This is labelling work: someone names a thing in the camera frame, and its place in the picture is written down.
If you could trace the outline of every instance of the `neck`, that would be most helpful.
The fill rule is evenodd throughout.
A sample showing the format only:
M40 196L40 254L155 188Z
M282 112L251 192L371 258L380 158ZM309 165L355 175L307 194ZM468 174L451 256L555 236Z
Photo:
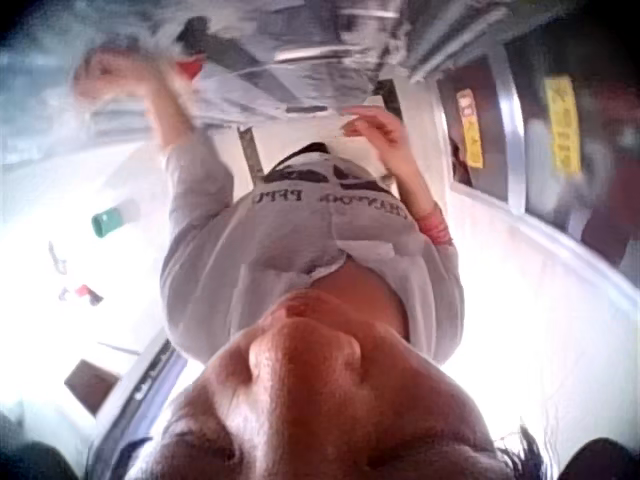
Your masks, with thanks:
M346 303L370 322L384 323L407 338L406 311L398 295L373 270L349 258L342 267L311 285Z

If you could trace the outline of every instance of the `dark hair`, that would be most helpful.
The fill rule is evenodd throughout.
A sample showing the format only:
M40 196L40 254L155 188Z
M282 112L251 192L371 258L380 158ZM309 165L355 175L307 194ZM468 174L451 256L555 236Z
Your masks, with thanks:
M498 455L513 472L515 480L547 480L549 468L545 464L538 442L524 425L520 425L520 451L498 447Z

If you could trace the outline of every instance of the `gray sweatshirt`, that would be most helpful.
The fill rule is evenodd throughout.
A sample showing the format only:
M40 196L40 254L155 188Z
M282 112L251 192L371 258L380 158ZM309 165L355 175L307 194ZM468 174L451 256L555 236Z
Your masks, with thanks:
M464 316L455 247L433 245L404 205L352 162L308 153L294 163L233 204L233 178L206 133L169 153L171 244L161 289L173 344L207 363L282 296L350 256L402 300L411 345L447 360Z

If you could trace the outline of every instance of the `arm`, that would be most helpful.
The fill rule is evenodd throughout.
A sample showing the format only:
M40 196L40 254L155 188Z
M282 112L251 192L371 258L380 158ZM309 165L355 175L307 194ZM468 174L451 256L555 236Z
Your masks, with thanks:
M364 136L378 151L380 160L396 178L400 199L433 244L424 249L422 256L431 278L437 319L433 359L443 363L460 343L464 323L458 252L449 227L418 168L400 119L379 107L353 107L346 113L358 117L343 127L345 135Z
M196 131L158 63L130 52L98 50L78 68L74 87L83 100L104 101L120 95L144 100L155 137L167 152L174 236L185 227L211 220L231 204L229 169L209 137Z
M400 200L434 245L453 245L449 227L411 152L406 128L395 115L380 107L352 107L358 115L344 127L347 137L365 137L395 177Z

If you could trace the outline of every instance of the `yellow sign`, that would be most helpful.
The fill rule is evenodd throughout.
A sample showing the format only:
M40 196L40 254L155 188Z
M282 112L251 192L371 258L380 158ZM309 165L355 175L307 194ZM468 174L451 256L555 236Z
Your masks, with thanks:
M544 88L549 104L556 169L565 175L577 175L581 171L580 128L571 78L568 75L547 77Z
M482 155L482 141L480 140L480 124L478 123L478 112L473 92L469 89L458 92L458 110L462 118L462 130L464 132L464 143L467 151L467 165L473 168L484 167L484 156Z

